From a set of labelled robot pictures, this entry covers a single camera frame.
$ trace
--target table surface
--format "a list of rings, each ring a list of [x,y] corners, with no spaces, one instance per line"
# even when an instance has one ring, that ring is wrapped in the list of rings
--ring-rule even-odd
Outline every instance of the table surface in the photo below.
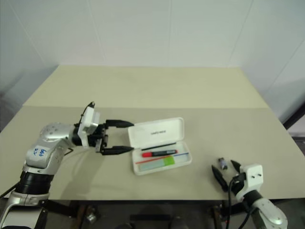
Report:
[[[165,77],[165,72],[169,71],[179,79],[172,88],[182,91],[183,86],[187,99],[169,91],[160,101],[158,92],[162,90],[155,92],[152,89],[159,88],[159,83],[166,80],[157,77],[153,81],[151,77],[162,74]],[[184,81],[180,71],[188,72]],[[101,112],[101,122],[123,119],[138,123],[183,117],[185,142],[193,162],[188,166],[137,176],[132,170],[131,153],[102,156],[93,149],[77,147],[63,159],[52,182],[51,199],[226,199],[211,171],[211,165],[217,165],[219,157],[225,157],[227,161],[234,159],[241,164],[262,164],[264,184],[261,193],[267,198],[305,197],[303,154],[239,69],[140,68],[139,72],[136,68],[58,68],[0,133],[0,193],[18,181],[26,151],[36,141],[43,126],[57,121],[73,124],[79,120],[83,104],[95,100],[97,110]],[[144,75],[149,82],[142,80]],[[168,77],[174,80],[174,75],[169,74]],[[77,78],[77,83],[71,82],[73,77]],[[99,83],[107,82],[107,85],[114,86],[119,78],[129,86],[128,91],[132,91],[132,95],[125,95],[127,91],[123,86],[118,86],[123,89],[120,93],[111,93],[105,87],[105,90],[99,91],[100,96],[96,94]],[[92,87],[81,93],[81,85],[86,88],[88,81],[93,79],[96,81],[92,82]],[[195,79],[200,84],[205,81],[205,84],[198,86]],[[53,90],[56,91],[54,97],[50,96]],[[127,129],[110,129],[109,144],[128,145]],[[234,174],[229,164],[224,177],[229,180]]]

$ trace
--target red pen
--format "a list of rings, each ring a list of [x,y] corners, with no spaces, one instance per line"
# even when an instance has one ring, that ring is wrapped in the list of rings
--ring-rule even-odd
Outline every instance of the red pen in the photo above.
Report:
[[[178,153],[178,150],[175,150],[175,149],[157,151],[157,152],[146,152],[146,153],[142,153],[142,157],[167,156],[167,155],[176,154],[176,153]]]

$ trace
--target white wall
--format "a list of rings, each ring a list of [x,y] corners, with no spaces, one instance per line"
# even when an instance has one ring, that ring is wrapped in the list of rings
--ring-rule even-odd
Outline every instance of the white wall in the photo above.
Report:
[[[305,100],[304,0],[0,0],[4,126],[58,64],[240,66],[285,120]]]

